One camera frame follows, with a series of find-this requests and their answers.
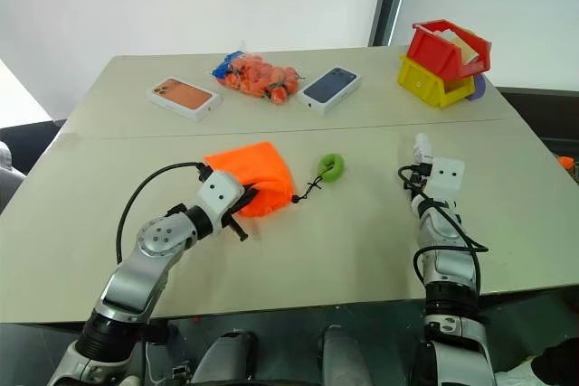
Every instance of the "gray chair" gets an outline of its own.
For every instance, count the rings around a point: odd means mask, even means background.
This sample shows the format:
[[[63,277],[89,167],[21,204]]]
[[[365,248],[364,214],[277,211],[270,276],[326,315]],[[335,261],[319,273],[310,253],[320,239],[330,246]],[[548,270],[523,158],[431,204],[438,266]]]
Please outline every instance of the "gray chair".
[[[0,142],[0,213],[24,178],[24,174],[12,167],[12,154],[8,146]]]

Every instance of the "red storage bin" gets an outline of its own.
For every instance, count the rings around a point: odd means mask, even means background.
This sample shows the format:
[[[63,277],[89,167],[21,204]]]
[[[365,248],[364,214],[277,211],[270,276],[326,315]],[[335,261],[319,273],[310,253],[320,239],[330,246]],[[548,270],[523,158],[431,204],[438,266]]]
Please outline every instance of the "red storage bin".
[[[406,55],[444,81],[462,79],[490,68],[490,42],[474,33],[447,20],[415,23],[413,28],[416,31]],[[434,31],[443,32],[447,29],[459,35],[472,50],[479,54],[476,61],[463,64],[460,58],[460,48],[434,34]]]

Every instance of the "green ring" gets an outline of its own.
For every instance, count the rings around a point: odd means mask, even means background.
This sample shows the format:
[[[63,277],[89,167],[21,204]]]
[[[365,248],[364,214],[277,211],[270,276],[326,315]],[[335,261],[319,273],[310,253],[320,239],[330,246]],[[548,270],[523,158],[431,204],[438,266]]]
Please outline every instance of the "green ring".
[[[326,183],[334,183],[344,172],[344,157],[340,154],[327,154],[318,165],[318,176]]]

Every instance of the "bag of carrots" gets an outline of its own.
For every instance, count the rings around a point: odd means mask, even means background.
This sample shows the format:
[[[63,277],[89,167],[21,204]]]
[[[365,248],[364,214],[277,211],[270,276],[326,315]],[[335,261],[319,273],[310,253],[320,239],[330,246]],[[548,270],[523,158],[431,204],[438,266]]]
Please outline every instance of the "bag of carrots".
[[[298,72],[291,67],[274,67],[257,54],[233,52],[212,71],[228,88],[283,104],[298,90]]]

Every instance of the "purple object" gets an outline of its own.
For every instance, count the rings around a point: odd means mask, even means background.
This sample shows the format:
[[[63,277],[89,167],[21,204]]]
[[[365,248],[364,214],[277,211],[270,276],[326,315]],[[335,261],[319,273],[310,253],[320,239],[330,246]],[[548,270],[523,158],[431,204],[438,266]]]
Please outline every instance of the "purple object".
[[[487,88],[487,83],[482,74],[477,74],[474,76],[474,93],[470,94],[466,99],[468,101],[473,101],[474,99],[479,99],[485,95],[485,90]]]

